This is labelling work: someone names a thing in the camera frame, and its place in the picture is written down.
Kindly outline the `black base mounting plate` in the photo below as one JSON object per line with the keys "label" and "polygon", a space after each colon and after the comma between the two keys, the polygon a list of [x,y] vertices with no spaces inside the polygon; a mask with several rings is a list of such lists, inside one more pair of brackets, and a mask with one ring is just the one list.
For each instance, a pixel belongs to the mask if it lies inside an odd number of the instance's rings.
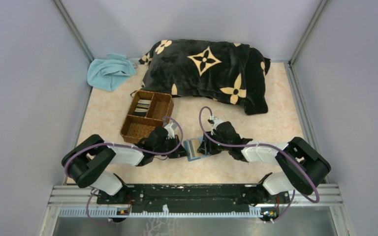
{"label": "black base mounting plate", "polygon": [[132,213],[239,213],[257,204],[289,203],[289,194],[272,196],[258,184],[134,184],[111,196],[97,195],[100,205],[124,204]]}

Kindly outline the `light blue cloth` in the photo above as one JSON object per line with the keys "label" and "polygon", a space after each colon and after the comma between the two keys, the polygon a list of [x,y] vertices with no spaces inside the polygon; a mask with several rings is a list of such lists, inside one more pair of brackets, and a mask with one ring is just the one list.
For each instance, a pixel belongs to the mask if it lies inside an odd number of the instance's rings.
{"label": "light blue cloth", "polygon": [[108,54],[106,59],[94,59],[90,63],[87,83],[93,88],[113,92],[133,75],[136,70],[127,57]]}

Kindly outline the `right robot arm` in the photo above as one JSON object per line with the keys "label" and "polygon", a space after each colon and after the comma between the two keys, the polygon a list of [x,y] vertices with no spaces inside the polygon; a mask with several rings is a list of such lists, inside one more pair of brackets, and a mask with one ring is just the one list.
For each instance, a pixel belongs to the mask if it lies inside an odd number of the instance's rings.
{"label": "right robot arm", "polygon": [[204,133],[201,147],[206,152],[227,151],[235,160],[252,163],[261,162],[277,165],[278,173],[270,173],[259,182],[258,198],[271,202],[277,194],[297,190],[303,195],[314,193],[331,171],[331,166],[303,138],[267,144],[242,138],[229,121],[219,118],[208,121],[212,130]]}

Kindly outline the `teal leather card holder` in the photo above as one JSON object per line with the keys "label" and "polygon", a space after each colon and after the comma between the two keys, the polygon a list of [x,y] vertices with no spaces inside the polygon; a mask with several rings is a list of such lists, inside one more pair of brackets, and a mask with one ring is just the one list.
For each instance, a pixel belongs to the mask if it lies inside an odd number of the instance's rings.
{"label": "teal leather card holder", "polygon": [[205,151],[199,152],[198,149],[201,147],[203,142],[203,137],[188,139],[183,141],[183,146],[187,151],[188,162],[199,160],[211,156],[211,154],[206,154]]}

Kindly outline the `gold striped credit card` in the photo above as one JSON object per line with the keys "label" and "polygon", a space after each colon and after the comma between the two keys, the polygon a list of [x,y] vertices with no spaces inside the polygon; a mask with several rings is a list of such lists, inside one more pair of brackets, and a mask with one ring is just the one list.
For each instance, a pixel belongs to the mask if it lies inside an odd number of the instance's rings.
{"label": "gold striped credit card", "polygon": [[198,152],[198,148],[201,145],[201,141],[199,138],[190,139],[186,141],[186,148],[188,152],[188,160],[193,161],[196,159],[200,159],[203,154]]}

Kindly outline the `black pillow with tan flowers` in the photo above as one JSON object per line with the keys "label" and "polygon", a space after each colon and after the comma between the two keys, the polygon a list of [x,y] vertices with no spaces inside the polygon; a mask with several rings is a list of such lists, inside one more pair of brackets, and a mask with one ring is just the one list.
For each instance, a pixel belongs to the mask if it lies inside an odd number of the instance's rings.
{"label": "black pillow with tan flowers", "polygon": [[139,63],[147,67],[141,90],[206,97],[240,106],[246,115],[268,112],[265,76],[271,60],[248,44],[161,40]]}

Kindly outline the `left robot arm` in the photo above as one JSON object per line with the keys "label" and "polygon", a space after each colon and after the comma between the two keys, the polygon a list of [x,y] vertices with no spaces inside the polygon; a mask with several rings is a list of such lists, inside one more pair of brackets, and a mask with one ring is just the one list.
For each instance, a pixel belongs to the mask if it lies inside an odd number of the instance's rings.
{"label": "left robot arm", "polygon": [[142,167],[156,156],[169,159],[186,157],[187,151],[170,128],[156,127],[147,138],[133,145],[120,145],[104,141],[98,134],[89,136],[61,161],[67,176],[78,187],[93,187],[108,194],[115,203],[123,203],[128,197],[125,183],[106,171],[110,164],[127,164]]}

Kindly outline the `aluminium front rail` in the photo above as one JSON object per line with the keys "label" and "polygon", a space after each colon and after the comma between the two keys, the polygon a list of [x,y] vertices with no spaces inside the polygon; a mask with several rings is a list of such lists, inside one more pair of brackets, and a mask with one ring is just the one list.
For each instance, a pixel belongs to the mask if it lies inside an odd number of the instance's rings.
{"label": "aluminium front rail", "polygon": [[75,185],[55,186],[49,205],[67,217],[242,217],[276,219],[294,207],[342,206],[338,186],[322,184],[308,198],[292,191],[265,195],[256,184],[134,184],[111,196]]}

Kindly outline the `woven brown divided basket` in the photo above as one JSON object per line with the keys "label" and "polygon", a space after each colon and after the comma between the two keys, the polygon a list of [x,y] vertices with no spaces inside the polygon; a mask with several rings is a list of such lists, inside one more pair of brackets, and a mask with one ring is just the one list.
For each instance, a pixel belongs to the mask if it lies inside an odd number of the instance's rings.
{"label": "woven brown divided basket", "polygon": [[[139,99],[151,100],[147,113],[134,111]],[[139,142],[142,138],[147,138],[156,127],[163,126],[163,117],[171,116],[173,107],[172,95],[168,93],[136,91],[121,127],[120,135],[126,143],[131,144]]]}

